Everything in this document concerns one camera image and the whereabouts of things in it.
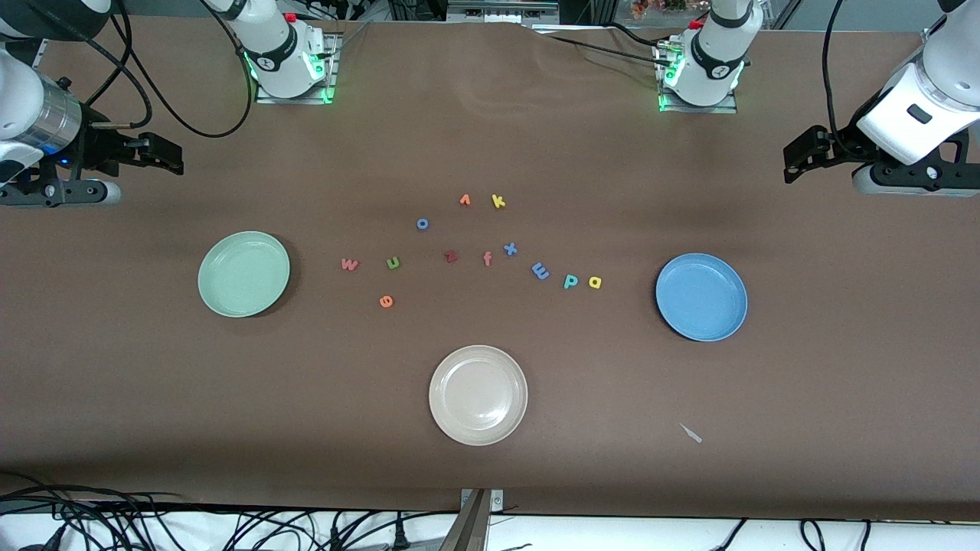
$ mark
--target green plate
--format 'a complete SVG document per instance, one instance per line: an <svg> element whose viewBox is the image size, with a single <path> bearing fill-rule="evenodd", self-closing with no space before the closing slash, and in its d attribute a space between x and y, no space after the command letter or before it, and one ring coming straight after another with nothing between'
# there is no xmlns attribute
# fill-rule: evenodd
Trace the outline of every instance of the green plate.
<svg viewBox="0 0 980 551"><path fill-rule="evenodd" d="M229 235L208 251L197 273L197 290L208 308L229 318L262 312L289 281L289 255L261 231Z"/></svg>

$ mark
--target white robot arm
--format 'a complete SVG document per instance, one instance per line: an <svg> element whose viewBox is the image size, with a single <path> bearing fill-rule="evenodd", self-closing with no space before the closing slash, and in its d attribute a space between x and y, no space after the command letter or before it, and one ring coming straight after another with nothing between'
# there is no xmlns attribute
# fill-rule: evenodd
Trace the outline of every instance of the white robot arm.
<svg viewBox="0 0 980 551"><path fill-rule="evenodd" d="M270 96L299 96L324 78L323 31L279 13L275 0L205 0L245 48L259 86Z"/></svg>
<svg viewBox="0 0 980 551"><path fill-rule="evenodd" d="M757 0L714 0L704 26L671 37L681 51L663 85L691 105L721 102L735 87L745 54L761 27Z"/></svg>
<svg viewBox="0 0 980 551"><path fill-rule="evenodd" d="M8 50L8 44L23 46L36 38L91 40L111 7L110 0L0 2L0 205L105 205L120 199L112 182L81 179L82 169L115 176L126 164L183 174L179 146L152 132L133 138L97 127L107 118L78 101L67 78L55 82ZM73 169L72 177L60 179L59 166Z"/></svg>
<svg viewBox="0 0 980 551"><path fill-rule="evenodd" d="M784 179L860 163L867 194L980 193L980 166L967 163L967 129L980 121L980 0L940 0L946 14L925 42L837 135L816 125L783 149ZM939 147L955 147L952 160Z"/></svg>

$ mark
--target plate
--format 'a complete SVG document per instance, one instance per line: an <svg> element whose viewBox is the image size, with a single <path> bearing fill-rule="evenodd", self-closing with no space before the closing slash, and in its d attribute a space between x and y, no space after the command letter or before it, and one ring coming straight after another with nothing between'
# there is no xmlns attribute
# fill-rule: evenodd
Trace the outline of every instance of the plate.
<svg viewBox="0 0 980 551"><path fill-rule="evenodd" d="M289 255L261 231L229 235L208 251L197 273L197 290L208 308L229 318L262 312L289 281Z"/></svg>
<svg viewBox="0 0 980 551"><path fill-rule="evenodd" d="M728 338L749 313L749 295L723 260L704 253L681 255L657 278L657 306L666 322L692 340Z"/></svg>
<svg viewBox="0 0 980 551"><path fill-rule="evenodd" d="M457 442L487 446L508 437L527 410L527 380L507 352L474 344L453 352L429 384L429 409Z"/></svg>

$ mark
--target silver cylinder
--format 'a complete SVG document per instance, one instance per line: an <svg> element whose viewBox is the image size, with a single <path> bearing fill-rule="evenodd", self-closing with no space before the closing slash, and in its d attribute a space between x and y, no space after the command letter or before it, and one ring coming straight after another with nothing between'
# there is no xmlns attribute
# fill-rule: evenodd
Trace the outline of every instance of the silver cylinder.
<svg viewBox="0 0 980 551"><path fill-rule="evenodd" d="M36 147L47 155L65 149L81 128L81 106L69 92L41 76L44 103L34 123L14 141Z"/></svg>

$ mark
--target blue plate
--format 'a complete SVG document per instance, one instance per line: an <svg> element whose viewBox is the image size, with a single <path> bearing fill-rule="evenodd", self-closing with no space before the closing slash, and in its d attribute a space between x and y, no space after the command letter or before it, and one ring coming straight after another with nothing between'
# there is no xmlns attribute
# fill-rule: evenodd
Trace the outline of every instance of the blue plate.
<svg viewBox="0 0 980 551"><path fill-rule="evenodd" d="M681 255L657 278L657 306L671 327L692 340L728 338L749 313L749 295L735 270L704 253Z"/></svg>

